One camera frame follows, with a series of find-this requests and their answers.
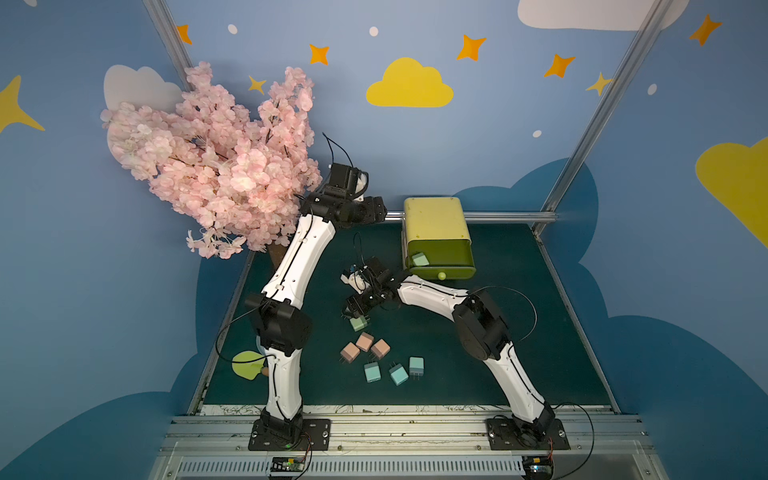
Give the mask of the yellow green drawer cabinet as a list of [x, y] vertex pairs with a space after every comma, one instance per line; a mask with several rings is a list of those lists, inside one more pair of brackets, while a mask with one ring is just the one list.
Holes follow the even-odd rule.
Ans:
[[431, 263], [461, 263], [471, 238], [457, 197], [410, 197], [404, 201], [404, 253], [424, 254]]

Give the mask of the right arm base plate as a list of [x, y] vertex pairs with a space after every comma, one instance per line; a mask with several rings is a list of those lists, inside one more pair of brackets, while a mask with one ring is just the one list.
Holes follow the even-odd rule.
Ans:
[[486, 435], [494, 451], [570, 450], [563, 423], [554, 419], [544, 433], [515, 417], [500, 415], [485, 420]]

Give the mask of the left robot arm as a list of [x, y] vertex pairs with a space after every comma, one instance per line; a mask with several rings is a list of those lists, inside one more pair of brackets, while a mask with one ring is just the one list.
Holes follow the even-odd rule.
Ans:
[[381, 223], [386, 216], [380, 196], [360, 200], [310, 196], [300, 209], [280, 265], [261, 291], [247, 298], [248, 317], [269, 368], [266, 412], [270, 417], [291, 423], [301, 414], [300, 360], [312, 331], [312, 319], [302, 307], [323, 252], [339, 229]]

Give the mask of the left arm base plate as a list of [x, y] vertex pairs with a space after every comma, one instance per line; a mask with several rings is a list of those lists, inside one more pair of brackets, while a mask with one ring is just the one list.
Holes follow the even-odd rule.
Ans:
[[253, 424], [249, 451], [327, 451], [332, 422], [325, 418], [300, 418], [295, 422], [259, 419]]

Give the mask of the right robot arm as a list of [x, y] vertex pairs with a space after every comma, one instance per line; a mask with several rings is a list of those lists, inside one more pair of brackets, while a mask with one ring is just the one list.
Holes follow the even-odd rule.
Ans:
[[374, 308], [393, 301], [451, 320], [464, 350], [493, 374], [519, 431], [543, 439], [554, 423], [554, 411], [522, 366], [503, 312], [486, 288], [457, 289], [407, 270], [393, 273], [376, 257], [343, 271], [341, 281], [355, 290], [345, 306], [345, 312], [352, 317], [365, 317]]

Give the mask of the green plug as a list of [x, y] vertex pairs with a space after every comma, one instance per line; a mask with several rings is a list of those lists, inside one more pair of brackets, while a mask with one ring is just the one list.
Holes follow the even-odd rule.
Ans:
[[350, 318], [349, 323], [355, 332], [360, 332], [368, 327], [369, 319], [365, 316], [358, 316]]
[[428, 257], [423, 252], [412, 254], [410, 259], [415, 267], [425, 267], [430, 265]]

